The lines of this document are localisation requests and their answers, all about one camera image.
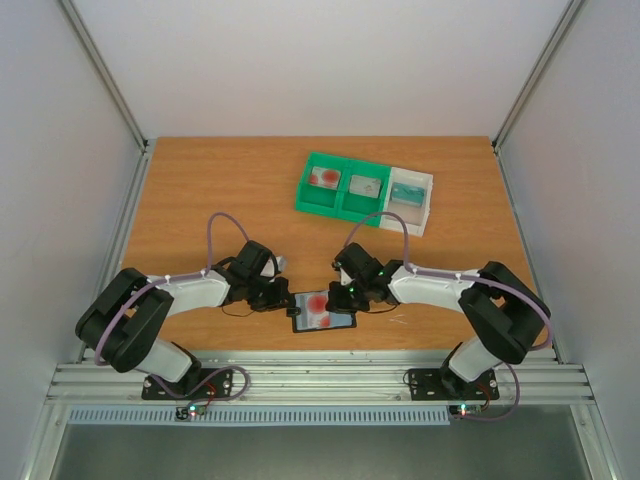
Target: ventilation grate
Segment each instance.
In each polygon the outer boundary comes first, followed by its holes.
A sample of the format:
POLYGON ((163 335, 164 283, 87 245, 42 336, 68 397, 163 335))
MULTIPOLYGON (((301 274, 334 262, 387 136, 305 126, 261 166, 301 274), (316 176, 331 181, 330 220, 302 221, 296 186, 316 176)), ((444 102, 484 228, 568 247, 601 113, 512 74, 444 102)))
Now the ventilation grate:
POLYGON ((216 405, 192 420, 176 418, 171 406, 75 406, 70 424, 202 425, 217 427, 277 425, 448 425, 443 406, 295 407, 216 405))

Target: red circle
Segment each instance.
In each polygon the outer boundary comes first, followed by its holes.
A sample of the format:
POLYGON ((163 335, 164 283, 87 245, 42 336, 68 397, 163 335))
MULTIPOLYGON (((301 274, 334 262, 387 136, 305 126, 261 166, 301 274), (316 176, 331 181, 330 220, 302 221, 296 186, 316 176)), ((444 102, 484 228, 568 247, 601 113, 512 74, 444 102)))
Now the red circle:
POLYGON ((324 313, 326 312, 327 297, 325 295, 314 295, 307 300, 307 308, 311 313, 324 313))
POLYGON ((337 183, 340 175, 335 170, 325 170, 322 172, 322 180, 327 183, 337 183))

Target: gray wall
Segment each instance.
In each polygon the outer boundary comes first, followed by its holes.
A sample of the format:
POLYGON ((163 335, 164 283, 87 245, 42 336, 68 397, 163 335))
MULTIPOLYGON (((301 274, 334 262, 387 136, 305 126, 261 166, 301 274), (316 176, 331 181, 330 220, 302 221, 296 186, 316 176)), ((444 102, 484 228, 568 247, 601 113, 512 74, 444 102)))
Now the gray wall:
POLYGON ((640 472, 640 3, 587 3, 503 160, 542 292, 640 472))
POLYGON ((149 138, 494 135, 567 0, 77 0, 149 138))
POLYGON ((79 343, 138 154, 53 0, 0 2, 0 478, 79 343))

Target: green box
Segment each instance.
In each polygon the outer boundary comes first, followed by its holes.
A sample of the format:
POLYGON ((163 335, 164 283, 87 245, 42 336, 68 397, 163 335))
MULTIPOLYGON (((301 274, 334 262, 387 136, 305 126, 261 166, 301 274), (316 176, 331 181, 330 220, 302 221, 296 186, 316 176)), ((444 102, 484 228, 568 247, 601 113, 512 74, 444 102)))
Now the green box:
MULTIPOLYGON (((386 165, 313 152, 309 155, 309 160, 298 184, 296 210, 359 222, 370 213, 384 209, 390 175, 391 167, 386 165), (340 171, 338 189, 331 190, 311 185, 309 175, 313 167, 340 171), (352 175, 380 179, 378 198, 349 193, 352 175)), ((367 220, 366 224, 377 227, 380 225, 380 220, 380 217, 374 217, 367 220)))

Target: wooden table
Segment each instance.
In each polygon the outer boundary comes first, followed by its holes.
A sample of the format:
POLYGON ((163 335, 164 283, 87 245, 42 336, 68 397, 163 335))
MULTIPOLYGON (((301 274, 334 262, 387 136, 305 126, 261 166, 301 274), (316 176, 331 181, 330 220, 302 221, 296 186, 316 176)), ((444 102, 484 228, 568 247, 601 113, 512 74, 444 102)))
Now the wooden table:
MULTIPOLYGON (((486 137, 161 138, 124 265, 162 275, 201 269, 207 219, 222 210, 238 218, 251 238, 287 257, 292 292, 326 289, 336 279, 331 262, 354 224, 294 210, 296 185, 311 151, 433 174, 431 215, 424 236, 410 239, 411 261, 472 269, 497 260, 531 286, 486 137)), ((213 240, 214 261, 237 254, 243 245, 224 218, 214 222, 213 240)), ((401 258, 399 233, 362 227, 356 241, 383 264, 401 258)), ((244 303, 227 310, 249 311, 244 303)), ((463 315, 425 305, 358 314, 355 329, 303 334, 292 333, 283 311, 236 318, 221 309, 199 309, 170 317, 161 332, 191 350, 451 348, 470 335, 463 315)))

